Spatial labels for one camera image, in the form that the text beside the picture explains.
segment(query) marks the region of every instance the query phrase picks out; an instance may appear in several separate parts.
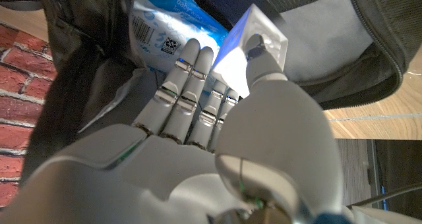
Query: wooden surface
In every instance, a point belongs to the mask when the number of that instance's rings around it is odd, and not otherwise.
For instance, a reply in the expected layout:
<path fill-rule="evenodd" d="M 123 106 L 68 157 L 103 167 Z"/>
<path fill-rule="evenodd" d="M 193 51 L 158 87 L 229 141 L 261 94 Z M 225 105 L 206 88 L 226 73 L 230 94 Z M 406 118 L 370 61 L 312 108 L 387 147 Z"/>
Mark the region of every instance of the wooden surface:
<path fill-rule="evenodd" d="M 14 11 L 0 7 L 0 21 L 48 42 L 44 11 Z"/>
<path fill-rule="evenodd" d="M 344 174 L 343 204 L 354 204 L 370 198 L 367 141 L 339 139 L 337 144 Z"/>
<path fill-rule="evenodd" d="M 48 41 L 42 11 L 0 7 L 0 20 Z M 404 75 L 402 87 L 380 102 L 325 111 L 336 138 L 422 140 L 422 50 Z"/>

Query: robotic hand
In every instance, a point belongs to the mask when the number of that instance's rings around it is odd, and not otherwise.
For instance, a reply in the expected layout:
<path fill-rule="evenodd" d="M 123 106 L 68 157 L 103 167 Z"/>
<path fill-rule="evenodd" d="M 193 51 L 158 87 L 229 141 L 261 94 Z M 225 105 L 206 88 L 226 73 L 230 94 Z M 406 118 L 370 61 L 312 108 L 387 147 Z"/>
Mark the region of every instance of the robotic hand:
<path fill-rule="evenodd" d="M 189 40 L 132 126 L 55 154 L 0 223 L 348 223 L 322 109 L 287 81 L 260 34 L 243 50 L 248 97 L 217 81 L 188 135 L 213 58 Z"/>

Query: package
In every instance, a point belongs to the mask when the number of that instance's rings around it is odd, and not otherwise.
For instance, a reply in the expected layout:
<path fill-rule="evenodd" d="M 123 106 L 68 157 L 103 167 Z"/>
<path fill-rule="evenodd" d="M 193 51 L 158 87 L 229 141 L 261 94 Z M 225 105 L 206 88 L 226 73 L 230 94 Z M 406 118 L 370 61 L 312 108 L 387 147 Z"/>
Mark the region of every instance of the package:
<path fill-rule="evenodd" d="M 191 38 L 211 47 L 214 59 L 227 30 L 193 0 L 135 0 L 133 30 L 149 67 L 169 72 Z"/>

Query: bag zipper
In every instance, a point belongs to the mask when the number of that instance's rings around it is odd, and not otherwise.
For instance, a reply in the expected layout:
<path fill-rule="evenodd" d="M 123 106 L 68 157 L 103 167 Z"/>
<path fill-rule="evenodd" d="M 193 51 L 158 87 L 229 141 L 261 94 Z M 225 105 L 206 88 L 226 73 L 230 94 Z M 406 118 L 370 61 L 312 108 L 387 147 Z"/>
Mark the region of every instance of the bag zipper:
<path fill-rule="evenodd" d="M 393 58 L 393 56 L 389 52 L 389 50 L 387 50 L 386 46 L 375 36 L 374 30 L 372 29 L 371 26 L 369 26 L 369 23 L 366 21 L 366 19 L 363 16 L 361 10 L 357 6 L 357 1 L 356 0 L 351 0 L 351 4 L 353 5 L 353 9 L 355 10 L 357 17 L 362 22 L 362 25 L 365 27 L 365 29 L 368 32 L 368 34 L 374 40 L 375 44 L 378 46 L 378 48 L 381 50 L 381 52 L 388 57 L 388 59 L 390 60 L 390 62 L 396 68 L 396 75 L 398 76 L 397 77 L 398 83 L 396 84 L 396 86 L 390 92 L 383 94 L 379 98 L 372 99 L 372 100 L 367 101 L 365 103 L 358 103 L 356 105 L 349 105 L 349 106 L 343 106 L 343 107 L 342 106 L 339 106 L 339 107 L 331 107 L 329 109 L 341 109 L 341 108 L 357 107 L 357 106 L 368 105 L 370 103 L 374 103 L 374 102 L 380 101 L 380 100 L 382 100 L 384 98 L 387 98 L 388 96 L 392 95 L 393 93 L 395 93 L 398 90 L 398 88 L 402 85 L 402 82 L 403 82 L 403 72 L 402 72 L 401 68 L 399 67 L 399 64 Z"/>

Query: cable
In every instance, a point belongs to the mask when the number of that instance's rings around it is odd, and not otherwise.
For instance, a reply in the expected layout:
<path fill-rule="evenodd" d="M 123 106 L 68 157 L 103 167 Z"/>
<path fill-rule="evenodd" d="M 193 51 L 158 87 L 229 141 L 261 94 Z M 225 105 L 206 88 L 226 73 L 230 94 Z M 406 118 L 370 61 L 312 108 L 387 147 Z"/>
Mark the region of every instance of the cable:
<path fill-rule="evenodd" d="M 392 197 L 395 197 L 397 195 L 405 194 L 407 192 L 419 190 L 421 188 L 422 188 L 422 182 L 417 182 L 415 184 L 411 184 L 411 185 L 408 185 L 408 186 L 405 186 L 405 187 L 401 187 L 401 188 L 398 188 L 398 189 L 393 190 L 391 192 L 387 192 L 385 194 L 381 194 L 381 195 L 369 198 L 367 200 L 357 202 L 355 204 L 350 204 L 347 207 L 351 208 L 352 206 L 365 206 L 365 205 L 368 205 L 368 204 L 373 204 L 373 203 L 376 203 L 376 202 L 383 201 L 387 198 L 392 198 Z"/>

